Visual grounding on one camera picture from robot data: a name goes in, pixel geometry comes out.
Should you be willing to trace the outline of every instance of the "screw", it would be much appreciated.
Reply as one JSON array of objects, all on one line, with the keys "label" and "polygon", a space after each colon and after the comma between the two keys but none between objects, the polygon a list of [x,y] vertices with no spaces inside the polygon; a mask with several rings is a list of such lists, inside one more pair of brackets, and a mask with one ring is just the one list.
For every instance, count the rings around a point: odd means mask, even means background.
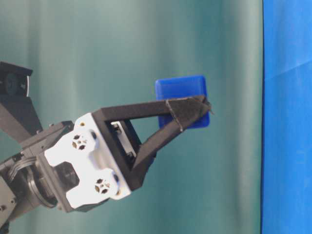
[{"label": "screw", "polygon": [[16,203],[16,197],[11,200],[11,203],[12,204]]},{"label": "screw", "polygon": [[127,153],[127,156],[129,158],[130,162],[134,162],[136,157],[132,152]]}]

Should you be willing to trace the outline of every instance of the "blue fabric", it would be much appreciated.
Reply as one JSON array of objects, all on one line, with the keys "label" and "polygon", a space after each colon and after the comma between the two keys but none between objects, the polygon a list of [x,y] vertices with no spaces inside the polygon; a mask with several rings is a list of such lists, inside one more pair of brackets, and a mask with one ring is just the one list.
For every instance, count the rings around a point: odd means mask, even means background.
[{"label": "blue fabric", "polygon": [[312,233],[312,1],[264,0],[263,234]]},{"label": "blue fabric", "polygon": [[[158,79],[155,81],[155,93],[157,100],[185,98],[195,95],[207,96],[206,80],[204,76]],[[162,128],[164,125],[172,121],[172,117],[170,115],[160,116],[158,117],[158,120],[159,127]],[[207,127],[209,122],[209,113],[207,113],[189,128]]]}]

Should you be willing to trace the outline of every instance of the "bolt hole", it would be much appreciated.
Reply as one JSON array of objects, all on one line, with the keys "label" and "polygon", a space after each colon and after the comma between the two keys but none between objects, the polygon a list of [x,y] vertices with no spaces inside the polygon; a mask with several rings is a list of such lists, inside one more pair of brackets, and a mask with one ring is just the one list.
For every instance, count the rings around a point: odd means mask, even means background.
[{"label": "bolt hole", "polygon": [[119,178],[118,178],[117,175],[114,175],[114,179],[115,179],[116,182],[119,182]]},{"label": "bolt hole", "polygon": [[97,138],[97,135],[95,134],[95,132],[91,132],[91,135],[92,135],[94,140]]}]

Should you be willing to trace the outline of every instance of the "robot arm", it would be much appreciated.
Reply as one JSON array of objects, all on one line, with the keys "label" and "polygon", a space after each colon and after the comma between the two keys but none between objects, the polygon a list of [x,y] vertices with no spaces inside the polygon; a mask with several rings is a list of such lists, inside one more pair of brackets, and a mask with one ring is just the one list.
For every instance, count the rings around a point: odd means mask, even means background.
[{"label": "robot arm", "polygon": [[[23,111],[10,111],[17,107]],[[86,212],[130,195],[157,151],[210,109],[205,96],[167,99],[101,108],[42,130],[29,97],[0,95],[0,128],[22,147],[0,163],[1,231],[39,205]],[[130,120],[163,115],[173,120],[141,143]]]}]

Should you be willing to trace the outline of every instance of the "metal bracket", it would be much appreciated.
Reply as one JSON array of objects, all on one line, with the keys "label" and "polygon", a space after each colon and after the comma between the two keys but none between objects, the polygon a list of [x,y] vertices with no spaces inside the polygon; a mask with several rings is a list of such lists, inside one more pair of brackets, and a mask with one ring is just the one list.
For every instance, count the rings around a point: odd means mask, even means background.
[{"label": "metal bracket", "polygon": [[12,190],[0,176],[0,227],[2,227],[10,217],[12,211],[16,207],[16,197]]}]

